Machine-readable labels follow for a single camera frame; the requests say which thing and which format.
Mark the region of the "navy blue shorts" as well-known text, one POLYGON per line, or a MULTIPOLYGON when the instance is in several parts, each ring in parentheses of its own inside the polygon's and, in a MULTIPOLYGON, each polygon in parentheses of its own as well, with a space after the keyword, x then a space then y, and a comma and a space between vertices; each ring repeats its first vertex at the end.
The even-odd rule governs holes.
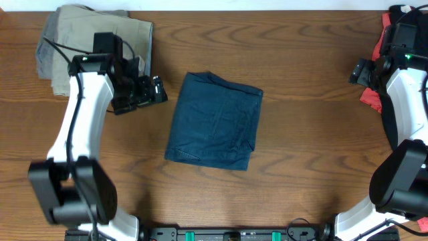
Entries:
POLYGON ((165 159, 245 171, 255 150, 263 90, 211 72, 187 73, 165 159))

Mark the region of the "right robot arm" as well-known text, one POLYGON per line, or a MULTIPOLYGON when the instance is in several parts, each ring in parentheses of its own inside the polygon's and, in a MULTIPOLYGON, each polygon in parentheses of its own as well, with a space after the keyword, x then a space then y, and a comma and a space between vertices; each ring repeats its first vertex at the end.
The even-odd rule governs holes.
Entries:
POLYGON ((380 57, 359 60, 350 75, 391 101, 397 146, 373 173, 369 195, 324 225, 318 240, 369 240, 427 216, 427 56, 415 45, 418 31, 388 26, 380 57))

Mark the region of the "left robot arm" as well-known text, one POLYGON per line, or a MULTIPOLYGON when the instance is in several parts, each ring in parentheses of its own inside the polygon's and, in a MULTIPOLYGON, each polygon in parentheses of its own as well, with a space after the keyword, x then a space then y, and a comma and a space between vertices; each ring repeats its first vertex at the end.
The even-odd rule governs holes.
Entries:
POLYGON ((126 42, 111 32, 94 34, 90 52, 67 60, 70 96, 61 129, 45 161, 27 173, 51 225, 67 228, 66 240, 143 240, 139 219, 118 206, 112 180, 100 164, 108 112, 126 114, 166 102, 159 77, 141 74, 140 60, 123 55, 126 42))

